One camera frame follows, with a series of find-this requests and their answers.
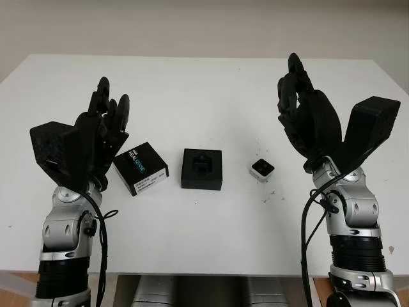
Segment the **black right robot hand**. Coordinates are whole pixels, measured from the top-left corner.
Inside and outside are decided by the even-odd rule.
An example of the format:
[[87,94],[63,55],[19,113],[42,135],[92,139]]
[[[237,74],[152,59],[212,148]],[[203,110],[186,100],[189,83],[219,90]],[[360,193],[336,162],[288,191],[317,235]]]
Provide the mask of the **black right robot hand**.
[[327,96],[316,90],[297,54],[288,58],[288,73],[277,83],[279,121],[313,173],[341,144],[339,117]]

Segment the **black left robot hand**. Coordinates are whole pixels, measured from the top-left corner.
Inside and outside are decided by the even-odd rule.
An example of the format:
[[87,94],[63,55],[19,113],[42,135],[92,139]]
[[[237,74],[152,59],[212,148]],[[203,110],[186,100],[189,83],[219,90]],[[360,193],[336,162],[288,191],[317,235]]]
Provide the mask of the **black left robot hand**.
[[74,127],[79,131],[80,160],[64,184],[73,191],[85,191],[89,182],[100,191],[106,190],[106,173],[128,138],[129,96],[124,94],[115,101],[109,98],[109,92],[109,80],[103,76],[92,93],[88,110],[75,121]]

